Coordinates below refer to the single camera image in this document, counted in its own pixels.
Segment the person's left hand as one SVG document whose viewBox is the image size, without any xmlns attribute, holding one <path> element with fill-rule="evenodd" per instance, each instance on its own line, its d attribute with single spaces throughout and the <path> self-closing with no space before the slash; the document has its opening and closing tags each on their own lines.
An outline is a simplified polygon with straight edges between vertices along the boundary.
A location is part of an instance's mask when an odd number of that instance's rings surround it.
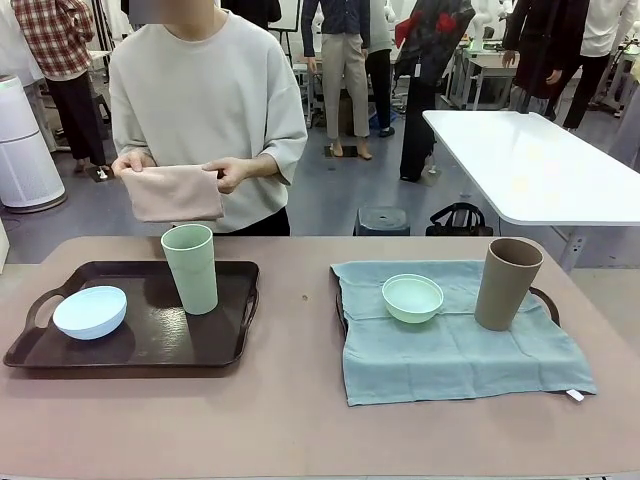
<svg viewBox="0 0 640 480">
<path fill-rule="evenodd" d="M 259 166 L 258 159 L 225 157 L 203 165 L 202 170 L 215 175 L 220 193 L 230 194 L 241 182 L 254 176 L 259 171 Z"/>
</svg>

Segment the person's right hand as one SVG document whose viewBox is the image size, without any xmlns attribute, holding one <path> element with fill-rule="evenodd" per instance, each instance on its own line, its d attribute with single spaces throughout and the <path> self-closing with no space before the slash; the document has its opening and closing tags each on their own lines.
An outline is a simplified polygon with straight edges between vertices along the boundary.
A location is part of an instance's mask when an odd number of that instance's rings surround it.
<svg viewBox="0 0 640 480">
<path fill-rule="evenodd" d="M 127 169 L 131 169 L 135 172 L 141 172 L 144 168 L 155 166 L 156 163 L 154 159 L 144 150 L 134 149 L 119 155 L 112 163 L 111 169 L 116 177 L 120 177 Z"/>
</svg>

